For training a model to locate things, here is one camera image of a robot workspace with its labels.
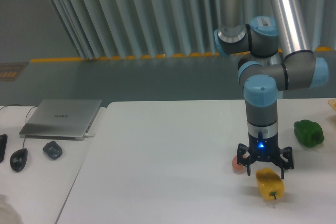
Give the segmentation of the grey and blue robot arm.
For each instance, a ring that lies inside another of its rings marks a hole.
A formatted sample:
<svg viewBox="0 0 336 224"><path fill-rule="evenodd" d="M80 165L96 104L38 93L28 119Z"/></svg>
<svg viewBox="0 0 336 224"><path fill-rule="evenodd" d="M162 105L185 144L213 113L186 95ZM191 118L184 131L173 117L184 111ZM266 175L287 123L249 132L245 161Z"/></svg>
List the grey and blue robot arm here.
<svg viewBox="0 0 336 224"><path fill-rule="evenodd" d="M313 54L299 0L270 1L273 17L257 16L245 24L242 0L221 0L214 38L223 55L247 52L238 63L238 82L249 143L239 144L237 163L250 168L254 162L269 162L284 172L294 164L291 147L278 144L278 94L325 85L329 68L325 59Z"/></svg>

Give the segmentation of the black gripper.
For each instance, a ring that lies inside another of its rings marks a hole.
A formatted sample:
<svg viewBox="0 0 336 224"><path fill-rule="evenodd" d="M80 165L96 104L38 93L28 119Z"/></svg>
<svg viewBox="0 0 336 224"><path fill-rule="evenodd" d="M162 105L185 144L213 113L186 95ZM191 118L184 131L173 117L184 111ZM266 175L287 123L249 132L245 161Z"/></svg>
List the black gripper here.
<svg viewBox="0 0 336 224"><path fill-rule="evenodd" d="M278 146L278 133L270 138L254 137L248 134L249 147L239 143L237 148L237 164L247 169L251 175L250 166L256 160L261 162L271 161L281 170L281 179L285 178L285 171L293 169L292 147L280 149Z"/></svg>

